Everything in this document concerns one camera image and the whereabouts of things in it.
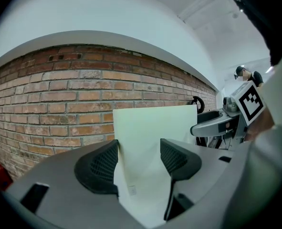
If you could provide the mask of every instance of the black slot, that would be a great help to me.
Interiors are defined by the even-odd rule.
[[[219,158],[219,160],[224,161],[224,162],[227,162],[227,163],[230,163],[231,158],[230,158],[230,157],[226,157],[226,156],[221,156],[221,157]]]
[[[184,194],[178,194],[177,197],[174,197],[173,203],[171,205],[169,215],[166,218],[166,221],[169,221],[178,215],[182,214],[184,211],[188,210],[194,205]]]
[[[21,204],[35,213],[48,189],[48,186],[34,184],[21,200]]]

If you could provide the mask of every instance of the white wall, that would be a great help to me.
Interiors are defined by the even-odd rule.
[[[117,37],[108,39],[108,34],[100,34],[105,45],[124,44],[135,50],[137,43],[139,52],[162,60],[171,58],[169,63],[176,63],[215,89],[219,87],[197,36],[156,0],[16,0],[0,21],[0,66],[4,55],[8,61],[43,45],[93,43],[89,35],[78,40],[71,33],[66,38],[66,32],[79,31],[112,33]]]
[[[273,75],[273,73],[264,73],[261,74],[264,84],[268,81],[268,79]],[[235,80],[234,78],[231,80],[225,81],[225,95],[229,97],[231,93],[233,93],[236,89],[238,89],[244,82]]]
[[[213,14],[223,12],[221,4],[214,4],[208,10],[212,18]],[[244,13],[238,12],[237,15],[233,18],[233,13],[229,12],[195,30],[208,50],[214,67],[219,70],[269,58],[262,35]],[[190,19],[195,21],[201,18],[194,15]]]

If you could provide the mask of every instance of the red brick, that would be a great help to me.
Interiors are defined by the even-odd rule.
[[[112,89],[110,81],[70,81],[69,89]]]
[[[47,112],[47,106],[46,104],[35,104],[35,105],[24,105],[22,107],[22,112],[24,114],[27,113],[46,113]]]
[[[3,122],[0,122],[0,128],[4,129],[4,123]]]
[[[167,79],[167,80],[171,80],[171,75],[170,74],[166,74],[166,73],[161,73],[161,77],[163,78],[163,79]]]
[[[24,86],[17,86],[16,87],[16,95],[22,94],[24,90]]]
[[[5,104],[11,104],[11,97],[6,97],[5,99]]]
[[[10,114],[5,114],[5,121],[10,122]]]
[[[23,62],[23,63],[20,65],[20,68],[21,68],[21,69],[24,69],[24,68],[33,66],[34,64],[35,64],[35,59],[31,59],[31,60],[28,60],[28,61]]]
[[[135,83],[134,90],[148,92],[162,92],[162,86],[144,83]]]
[[[186,89],[186,90],[189,90],[189,91],[193,91],[193,88],[191,86],[183,85],[183,88]]]
[[[6,135],[6,131],[0,129],[0,135],[2,135],[2,136],[7,136],[7,135]]]
[[[42,79],[43,73],[33,74],[31,75],[30,83],[40,82]]]
[[[35,64],[47,63],[49,61],[49,56],[36,57],[35,60]]]
[[[132,102],[118,102],[115,103],[115,109],[131,109],[133,108]]]
[[[16,130],[16,125],[11,123],[4,123],[4,129],[14,132]]]
[[[15,94],[15,89],[11,88],[0,92],[0,97],[8,97]]]
[[[35,161],[26,158],[24,159],[24,162],[31,167],[34,167],[37,164]]]
[[[164,86],[163,89],[164,89],[165,93],[171,93],[172,94],[174,88],[168,87],[168,86]]]
[[[27,116],[26,115],[12,115],[10,118],[11,122],[14,123],[27,123]]]
[[[27,69],[19,70],[18,77],[26,76]]]
[[[58,53],[62,53],[62,52],[74,52],[75,51],[75,47],[63,47],[59,49]]]
[[[24,87],[24,93],[43,92],[49,89],[49,82],[28,84]]]
[[[157,79],[155,77],[142,75],[142,82],[156,84]]]
[[[175,93],[175,94],[183,94],[183,95],[186,95],[186,94],[187,94],[187,91],[186,91],[186,90],[183,90],[183,89],[174,88],[174,93]]]
[[[27,70],[27,74],[35,74],[35,73],[44,72],[44,71],[51,71],[52,68],[53,68],[52,63],[35,65]]]
[[[140,65],[140,61],[137,59],[132,59],[123,56],[105,55],[104,60],[110,62],[126,63],[131,65]]]
[[[70,62],[56,62],[53,70],[67,70],[70,67]]]
[[[94,143],[100,143],[104,141],[104,136],[103,135],[99,135],[99,136],[85,136],[83,137],[83,142],[84,145],[90,145],[90,144],[94,144]]]
[[[10,139],[13,139],[14,133],[13,132],[7,132],[7,137],[10,138]]]
[[[65,104],[49,104],[49,113],[64,113]]]
[[[7,82],[7,88],[11,88],[14,86],[25,85],[30,82],[30,76],[24,76],[13,81]]]
[[[29,94],[28,95],[29,103],[37,103],[40,102],[40,94]]]
[[[41,102],[76,100],[75,92],[42,93]]]
[[[183,88],[183,85],[181,83],[177,83],[177,88]]]
[[[146,69],[146,68],[141,68],[141,67],[135,67],[134,66],[132,68],[132,72],[137,73],[137,74],[145,74],[145,75],[149,75],[149,76],[153,76],[153,77],[161,77],[161,72]]]
[[[7,83],[0,85],[0,91],[7,88]]]
[[[75,60],[82,57],[81,53],[68,53],[63,55],[63,60]]]
[[[113,113],[104,114],[104,122],[113,122]]]
[[[22,106],[21,106],[21,105],[14,106],[13,112],[14,112],[15,114],[22,114]]]
[[[171,79],[174,81],[174,82],[179,82],[179,83],[182,83],[182,84],[185,84],[185,80],[181,79],[181,78],[178,78],[176,76],[172,76]]]
[[[107,141],[112,141],[112,140],[114,140],[114,139],[115,139],[114,135],[107,135],[107,136],[106,136],[106,140],[107,140]]]
[[[64,79],[76,79],[78,78],[78,71],[54,71],[48,72],[43,75],[42,80],[64,80]]]
[[[111,70],[112,64],[107,62],[73,61],[72,69],[102,69]]]
[[[7,144],[12,147],[19,148],[19,143],[17,141],[13,141],[11,139],[7,139]]]
[[[13,134],[13,139],[24,143],[31,143],[31,137],[28,135]]]
[[[75,135],[96,135],[112,133],[113,125],[92,125],[92,126],[75,126],[70,127],[70,134]]]
[[[111,103],[68,104],[69,113],[100,112],[112,110]]]
[[[177,99],[178,100],[185,100],[185,96],[184,95],[177,95]]]
[[[140,92],[119,92],[119,91],[104,91],[104,100],[124,100],[124,99],[142,99],[142,93]]]
[[[33,58],[33,54],[32,53],[28,53],[27,55],[24,55],[22,62],[26,62],[28,60],[31,60]]]
[[[79,124],[93,124],[100,123],[100,114],[82,114],[79,116]]]
[[[94,92],[94,91],[79,92],[80,101],[99,100],[99,98],[100,98],[100,92]]]
[[[45,125],[76,124],[76,116],[75,115],[41,115],[40,124],[45,124]]]
[[[27,120],[28,120],[28,124],[39,124],[38,115],[28,115]]]
[[[5,70],[5,71],[3,71],[3,72],[1,72],[0,77],[3,77],[3,76],[8,75],[8,74],[9,74],[9,72],[10,72],[10,70],[9,70],[9,69],[8,69],[8,70]]]
[[[31,137],[31,142],[33,144],[37,144],[37,145],[44,145],[44,142],[43,142],[43,137],[40,137],[40,136],[32,136]]]
[[[156,70],[161,71],[170,75],[174,75],[174,69],[172,67],[166,66],[164,64],[156,64]]]
[[[24,133],[24,126],[22,126],[22,125],[16,125],[16,132]]]
[[[163,107],[163,101],[143,101],[136,102],[136,108],[147,108],[147,107]]]
[[[86,53],[83,57],[86,60],[103,60],[103,56],[101,54],[96,53]]]
[[[151,61],[151,62],[157,62],[158,61],[157,59],[155,59],[153,57],[150,57],[150,56],[138,53],[138,52],[132,52],[132,54],[136,57],[141,57],[141,60],[147,60],[147,61]]]
[[[5,78],[5,81],[9,82],[13,79],[18,78],[18,74],[19,74],[19,72],[15,72],[15,73],[7,75],[6,78]]]
[[[44,142],[48,146],[77,147],[81,145],[79,138],[46,137]]]
[[[159,94],[159,99],[161,99],[161,100],[176,100],[177,96],[175,94]]]
[[[80,78],[99,79],[101,78],[101,72],[97,70],[80,71]]]
[[[157,79],[157,84],[158,85],[164,85],[164,86],[171,86],[171,87],[177,86],[177,84],[175,82],[171,82],[171,81],[163,80],[163,79]]]
[[[141,76],[130,73],[122,73],[122,72],[113,72],[113,71],[103,71],[104,79],[114,79],[114,80],[122,80],[122,81],[133,81],[140,82]]]
[[[133,84],[130,82],[115,82],[114,89],[118,90],[132,90]]]
[[[50,135],[48,127],[26,126],[25,133],[30,135]]]
[[[152,70],[155,68],[155,65],[148,61],[141,61],[141,66]]]
[[[185,74],[184,71],[181,70],[175,71],[175,76],[186,81],[193,81],[193,78],[190,74]]]
[[[11,104],[22,104],[27,102],[27,95],[11,97]]]
[[[50,90],[65,90],[68,85],[68,81],[55,81],[50,83]]]
[[[42,154],[42,155],[53,155],[54,154],[54,151],[52,148],[46,148],[46,147],[29,146],[28,150],[30,152]]]
[[[67,136],[68,135],[68,128],[67,127],[51,126],[51,135]]]
[[[114,63],[113,64],[114,71],[127,71],[131,72],[131,66],[128,64]]]
[[[16,155],[16,154],[10,154],[11,155],[11,158],[20,162],[20,163],[24,163],[24,158],[22,158],[21,156],[19,155]]]
[[[157,93],[143,93],[143,98],[156,100],[158,99],[158,94]]]
[[[71,150],[70,148],[55,148],[55,149],[54,149],[55,154],[64,153],[64,152],[70,151],[70,150]]]
[[[164,101],[164,106],[180,106],[186,104],[186,101]]]

